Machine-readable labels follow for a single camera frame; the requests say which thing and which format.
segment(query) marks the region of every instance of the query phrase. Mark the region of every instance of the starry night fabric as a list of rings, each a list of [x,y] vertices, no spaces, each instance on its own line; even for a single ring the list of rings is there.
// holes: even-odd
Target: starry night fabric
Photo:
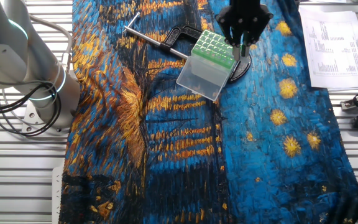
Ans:
[[[293,0],[251,46],[252,66],[212,102],[176,84],[175,26],[221,34],[226,0],[74,0],[81,100],[65,158],[60,223],[355,223],[358,185],[328,92],[310,86]],[[181,41],[175,49],[190,54]]]

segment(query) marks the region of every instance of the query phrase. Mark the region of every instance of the paper sheet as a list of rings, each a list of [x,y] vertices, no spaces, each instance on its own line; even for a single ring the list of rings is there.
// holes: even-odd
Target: paper sheet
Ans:
[[[58,224],[60,214],[60,197],[62,195],[63,166],[52,171],[52,224]]]
[[[354,12],[300,8],[311,86],[358,88],[358,21]]]

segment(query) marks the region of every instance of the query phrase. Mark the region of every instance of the black cable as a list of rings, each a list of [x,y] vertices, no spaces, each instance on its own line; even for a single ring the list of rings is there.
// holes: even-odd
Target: black cable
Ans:
[[[60,112],[61,112],[61,109],[62,109],[62,102],[60,100],[60,96],[57,93],[56,88],[52,88],[52,90],[49,91],[50,95],[52,96],[52,99],[54,100],[55,97],[57,97],[57,100],[53,104],[54,105],[53,115],[52,115],[51,119],[47,123],[45,123],[45,125],[42,126],[40,129],[38,129],[36,131],[29,132],[29,133],[22,133],[12,125],[12,123],[8,120],[8,118],[5,116],[4,113],[2,113],[2,116],[6,120],[7,124],[12,128],[12,130],[7,129],[3,124],[1,124],[1,122],[0,122],[0,127],[2,127],[3,130],[5,130],[5,131],[8,131],[8,132],[14,133],[14,134],[20,134],[21,136],[25,136],[25,137],[34,137],[34,136],[37,136],[39,134],[42,134],[42,133],[46,132],[50,127],[52,127],[53,124],[55,124],[56,120],[60,116]]]
[[[42,83],[39,86],[35,87],[29,94],[27,94],[23,98],[17,100],[16,102],[11,103],[10,105],[1,106],[0,114],[7,113],[7,112],[10,112],[12,110],[15,110],[15,109],[21,107],[38,89],[40,89],[42,87],[48,87],[48,85],[46,83]]]

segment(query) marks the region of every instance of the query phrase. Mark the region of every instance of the black handle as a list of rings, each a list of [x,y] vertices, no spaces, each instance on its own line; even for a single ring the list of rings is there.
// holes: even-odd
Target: black handle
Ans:
[[[165,40],[161,42],[160,48],[165,52],[169,52],[171,47],[179,39],[179,37],[184,37],[197,41],[202,33],[203,31],[188,25],[182,27],[174,27],[169,32]]]

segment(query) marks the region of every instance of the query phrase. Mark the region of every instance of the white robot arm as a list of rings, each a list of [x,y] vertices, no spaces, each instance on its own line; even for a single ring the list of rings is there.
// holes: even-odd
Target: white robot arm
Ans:
[[[70,54],[63,58],[68,65]],[[27,95],[42,82],[54,83],[61,101],[60,116],[53,125],[69,127],[80,99],[79,83],[68,75],[68,67],[57,60],[36,33],[24,1],[5,0],[4,7],[0,3],[0,88],[13,86]],[[29,98],[45,122],[54,112],[53,106],[45,107],[54,99],[47,89],[39,88]]]

